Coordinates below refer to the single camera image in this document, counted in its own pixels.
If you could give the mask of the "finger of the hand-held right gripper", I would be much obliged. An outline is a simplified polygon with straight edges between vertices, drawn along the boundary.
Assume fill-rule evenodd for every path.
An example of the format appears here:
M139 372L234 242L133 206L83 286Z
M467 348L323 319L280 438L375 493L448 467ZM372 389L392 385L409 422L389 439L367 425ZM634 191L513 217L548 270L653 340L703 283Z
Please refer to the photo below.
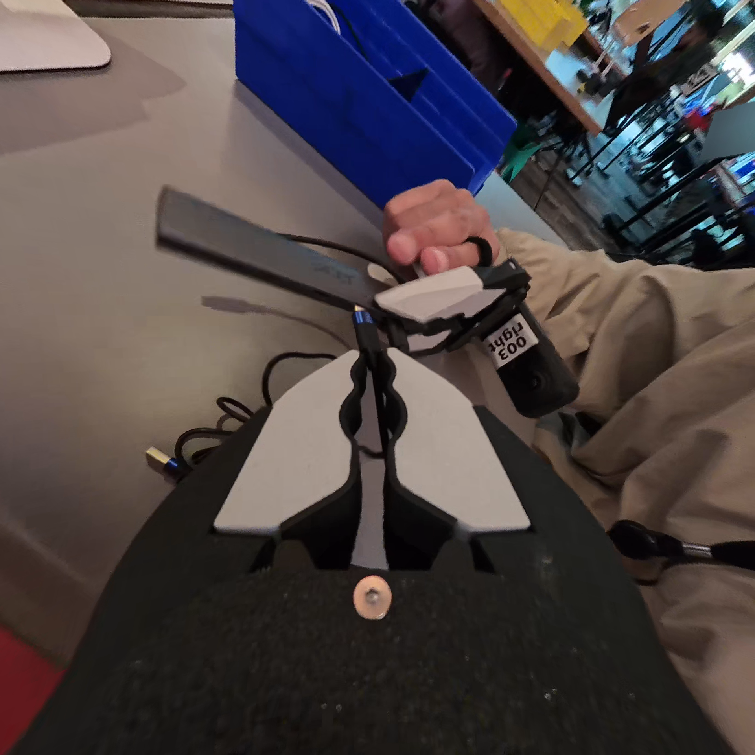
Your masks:
M419 324L465 315L469 302L483 293L483 283L470 267L458 267L416 278L374 296L384 313Z
M410 334L401 323L390 324L390 346L405 355L435 355L456 351L467 343L467 329L434 335Z

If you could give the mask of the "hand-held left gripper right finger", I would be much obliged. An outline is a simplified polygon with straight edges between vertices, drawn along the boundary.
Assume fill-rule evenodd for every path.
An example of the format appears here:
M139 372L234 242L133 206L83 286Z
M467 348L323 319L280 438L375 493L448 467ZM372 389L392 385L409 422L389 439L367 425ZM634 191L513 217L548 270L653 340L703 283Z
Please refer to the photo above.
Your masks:
M389 569L430 569L447 543L532 533L482 408L397 348L382 358L388 430L383 542Z

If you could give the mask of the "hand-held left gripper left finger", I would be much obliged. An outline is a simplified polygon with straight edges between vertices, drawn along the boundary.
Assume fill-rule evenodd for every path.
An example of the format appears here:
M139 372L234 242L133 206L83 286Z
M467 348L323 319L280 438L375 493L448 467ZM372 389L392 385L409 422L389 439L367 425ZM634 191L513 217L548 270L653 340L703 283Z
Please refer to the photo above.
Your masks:
M348 569L362 513L362 397L363 356L351 350L277 400L214 532L298 541L316 568Z

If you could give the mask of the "dark grey USB hub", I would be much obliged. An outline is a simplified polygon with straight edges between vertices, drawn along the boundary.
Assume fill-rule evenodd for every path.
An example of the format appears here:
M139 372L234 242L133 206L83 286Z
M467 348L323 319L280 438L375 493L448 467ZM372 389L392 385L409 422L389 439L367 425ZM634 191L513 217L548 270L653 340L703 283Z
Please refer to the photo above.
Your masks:
M375 322L387 319L375 301L382 285L366 271L170 186L156 203L156 245L345 311L359 307Z

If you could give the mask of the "person's right forearm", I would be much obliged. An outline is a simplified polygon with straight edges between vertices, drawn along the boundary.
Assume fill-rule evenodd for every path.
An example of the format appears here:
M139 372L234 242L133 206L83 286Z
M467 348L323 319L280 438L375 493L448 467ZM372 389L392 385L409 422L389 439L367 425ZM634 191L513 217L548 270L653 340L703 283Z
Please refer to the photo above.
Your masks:
M667 370L672 399L753 391L753 269L703 271L618 263L500 229L501 249L531 276L527 300L579 382L575 410L606 424Z

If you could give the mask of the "grey desk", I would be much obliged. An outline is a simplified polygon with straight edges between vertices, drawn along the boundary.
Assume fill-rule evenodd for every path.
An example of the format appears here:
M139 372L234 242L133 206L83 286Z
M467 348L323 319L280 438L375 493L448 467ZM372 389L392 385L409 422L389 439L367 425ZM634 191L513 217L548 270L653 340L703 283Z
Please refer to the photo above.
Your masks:
M146 449L251 408L348 316L156 249L163 186L383 256L382 212L238 84L231 18L94 18L106 70L2 76L2 623L65 664L168 492Z

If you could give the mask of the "person's right hand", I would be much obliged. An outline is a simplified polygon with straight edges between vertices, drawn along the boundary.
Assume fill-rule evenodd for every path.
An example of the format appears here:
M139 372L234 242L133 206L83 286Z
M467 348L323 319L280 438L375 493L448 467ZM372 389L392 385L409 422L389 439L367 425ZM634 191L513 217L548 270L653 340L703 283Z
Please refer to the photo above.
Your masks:
M447 180L407 190L383 210L383 243L397 267L419 266L427 276L479 264L483 239L491 261L501 244L486 209Z

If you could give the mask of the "green chair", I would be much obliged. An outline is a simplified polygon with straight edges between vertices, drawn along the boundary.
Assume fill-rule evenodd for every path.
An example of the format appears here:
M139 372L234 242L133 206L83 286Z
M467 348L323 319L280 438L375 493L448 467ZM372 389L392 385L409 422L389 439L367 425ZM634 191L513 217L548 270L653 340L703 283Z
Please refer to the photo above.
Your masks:
M510 184L534 155L556 145L556 140L540 135L532 126L519 124L505 147L496 173Z

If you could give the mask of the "person's beige jacket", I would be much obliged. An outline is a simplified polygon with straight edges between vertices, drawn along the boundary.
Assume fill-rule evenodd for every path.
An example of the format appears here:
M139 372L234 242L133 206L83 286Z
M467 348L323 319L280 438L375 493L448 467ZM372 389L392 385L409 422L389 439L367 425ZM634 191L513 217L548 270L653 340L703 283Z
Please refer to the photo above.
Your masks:
M680 540L753 540L753 324L575 343L578 409L599 431L536 444L606 528L633 520ZM662 645L736 753L753 753L753 572L675 565L643 597Z

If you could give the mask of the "blue plastic bin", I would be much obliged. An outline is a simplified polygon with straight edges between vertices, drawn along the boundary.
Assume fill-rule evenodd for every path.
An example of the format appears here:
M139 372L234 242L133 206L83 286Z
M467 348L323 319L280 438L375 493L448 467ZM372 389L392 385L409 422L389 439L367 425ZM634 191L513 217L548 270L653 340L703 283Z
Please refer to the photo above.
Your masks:
M379 208L477 194L516 120L404 2L237 1L237 79Z

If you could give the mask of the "wooden workbench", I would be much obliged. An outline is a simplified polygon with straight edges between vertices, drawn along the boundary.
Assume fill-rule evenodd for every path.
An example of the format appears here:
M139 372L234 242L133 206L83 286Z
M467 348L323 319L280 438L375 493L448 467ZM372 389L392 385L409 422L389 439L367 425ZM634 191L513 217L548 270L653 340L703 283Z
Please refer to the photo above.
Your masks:
M612 96L596 99L579 92L577 73L583 67L580 58L563 46L552 52L538 48L515 16L499 2L475 1L474 5L580 126L593 137L601 134L609 115Z

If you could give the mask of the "stack of yellow bins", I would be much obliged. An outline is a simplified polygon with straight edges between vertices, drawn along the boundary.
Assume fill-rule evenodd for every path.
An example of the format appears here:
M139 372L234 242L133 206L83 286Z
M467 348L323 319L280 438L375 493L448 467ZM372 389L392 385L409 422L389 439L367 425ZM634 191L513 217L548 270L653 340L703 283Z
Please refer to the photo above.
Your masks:
M542 52L569 48L587 29L580 7L571 1L497 1Z

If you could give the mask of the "red plastic bin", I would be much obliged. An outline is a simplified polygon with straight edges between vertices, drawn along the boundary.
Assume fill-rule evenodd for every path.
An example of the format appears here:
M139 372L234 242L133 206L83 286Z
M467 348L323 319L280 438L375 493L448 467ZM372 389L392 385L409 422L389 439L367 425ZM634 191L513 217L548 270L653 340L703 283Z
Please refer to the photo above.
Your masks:
M65 670L1 626L1 754L9 753Z

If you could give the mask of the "white flat stand base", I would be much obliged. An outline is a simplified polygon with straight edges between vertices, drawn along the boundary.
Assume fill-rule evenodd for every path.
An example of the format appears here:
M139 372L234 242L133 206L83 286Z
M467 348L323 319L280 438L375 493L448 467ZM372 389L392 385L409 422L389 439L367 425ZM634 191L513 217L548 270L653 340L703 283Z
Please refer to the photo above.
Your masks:
M98 70L107 43L62 1L1 2L1 73Z

